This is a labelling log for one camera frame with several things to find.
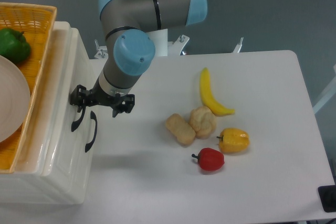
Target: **gray wall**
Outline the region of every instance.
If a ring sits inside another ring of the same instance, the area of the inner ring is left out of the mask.
[[[79,29],[90,56],[96,53],[94,39],[104,45],[97,0],[0,1],[56,6],[57,20]],[[191,37],[188,54],[231,52],[240,37],[242,51],[293,50],[312,102],[335,75],[336,0],[208,0],[207,20],[169,30],[169,40],[182,33]],[[336,99],[317,120],[328,156],[336,157]]]

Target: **wicker basket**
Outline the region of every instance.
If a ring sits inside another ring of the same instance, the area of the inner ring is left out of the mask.
[[[24,145],[56,14],[57,9],[53,6],[0,2],[0,29],[9,27],[24,31],[24,36],[32,48],[29,58],[17,64],[30,89],[28,113],[21,127],[0,143],[0,173],[14,172],[15,164]]]

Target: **toy banana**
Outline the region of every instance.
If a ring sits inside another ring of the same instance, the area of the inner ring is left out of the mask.
[[[207,106],[214,115],[225,116],[232,115],[235,113],[234,109],[228,109],[213,97],[211,92],[211,80],[210,72],[208,68],[204,68],[201,72],[199,90],[201,93],[201,99],[205,106]]]

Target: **table surface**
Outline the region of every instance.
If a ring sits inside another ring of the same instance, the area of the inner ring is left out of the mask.
[[[98,76],[104,60],[91,60]],[[201,104],[198,79],[235,115],[208,140],[180,146],[165,129]],[[132,89],[131,114],[101,109],[86,200],[79,206],[0,204],[1,223],[271,223],[328,219],[317,188],[334,184],[296,55],[291,51],[157,57]],[[205,174],[191,158],[218,149],[223,128],[250,135],[248,151]]]

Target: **black object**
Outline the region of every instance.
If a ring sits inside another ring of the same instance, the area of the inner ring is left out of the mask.
[[[83,110],[86,106],[109,106],[113,109],[112,117],[116,117],[119,113],[131,113],[134,104],[134,94],[127,94],[121,96],[119,93],[115,97],[107,95],[99,85],[95,85],[93,89],[87,90],[86,87],[78,85],[70,95],[70,104],[78,106],[78,112]],[[74,128],[77,128],[84,117],[82,112],[79,122],[75,123]]]
[[[72,122],[71,124],[71,132],[74,132],[80,125],[80,123],[83,121],[83,118],[84,118],[84,114],[85,114],[85,106],[81,109],[82,110],[82,115],[80,115],[80,118],[74,122]]]
[[[323,210],[336,212],[336,185],[320,186],[318,188]]]
[[[96,126],[94,127],[94,134],[93,134],[93,139],[92,139],[92,141],[91,141],[90,143],[87,143],[87,144],[85,145],[85,152],[88,152],[88,151],[92,148],[92,146],[93,146],[93,144],[94,144],[94,142],[95,142],[95,140],[96,140],[96,136],[97,136],[98,122],[97,122],[96,114],[95,114],[93,111],[91,111],[91,113],[90,113],[90,118],[91,118],[92,120],[95,121]]]

